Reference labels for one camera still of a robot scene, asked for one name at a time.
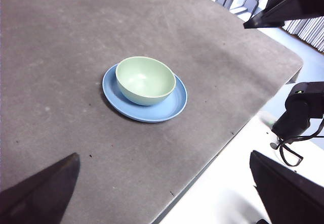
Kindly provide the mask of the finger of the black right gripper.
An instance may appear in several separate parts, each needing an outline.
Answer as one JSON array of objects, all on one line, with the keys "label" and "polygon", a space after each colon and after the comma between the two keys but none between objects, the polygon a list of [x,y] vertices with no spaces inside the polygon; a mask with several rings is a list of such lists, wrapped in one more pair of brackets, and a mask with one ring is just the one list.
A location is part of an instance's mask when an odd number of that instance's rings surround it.
[{"label": "finger of the black right gripper", "polygon": [[268,0],[265,10],[270,10],[270,9],[274,8],[275,6],[280,4],[282,1],[284,1],[284,0]]},{"label": "finger of the black right gripper", "polygon": [[282,27],[286,21],[321,17],[323,14],[298,14],[296,2],[284,0],[270,10],[262,10],[243,24],[245,29]]}]

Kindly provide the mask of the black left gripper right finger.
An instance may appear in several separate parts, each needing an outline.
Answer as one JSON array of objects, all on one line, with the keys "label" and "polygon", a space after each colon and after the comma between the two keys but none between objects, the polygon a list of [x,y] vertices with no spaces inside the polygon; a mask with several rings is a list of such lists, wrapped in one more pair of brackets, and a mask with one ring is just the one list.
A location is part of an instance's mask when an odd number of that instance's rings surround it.
[{"label": "black left gripper right finger", "polygon": [[250,154],[256,190],[272,223],[323,223],[323,187],[258,151]]}]

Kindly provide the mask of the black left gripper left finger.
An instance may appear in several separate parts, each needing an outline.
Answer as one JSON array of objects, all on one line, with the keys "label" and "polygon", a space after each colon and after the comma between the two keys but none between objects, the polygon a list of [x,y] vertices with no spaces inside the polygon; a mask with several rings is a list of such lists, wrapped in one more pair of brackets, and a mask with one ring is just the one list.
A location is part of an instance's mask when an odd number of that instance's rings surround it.
[{"label": "black left gripper left finger", "polygon": [[79,170],[79,154],[72,153],[1,191],[1,223],[60,223]]}]

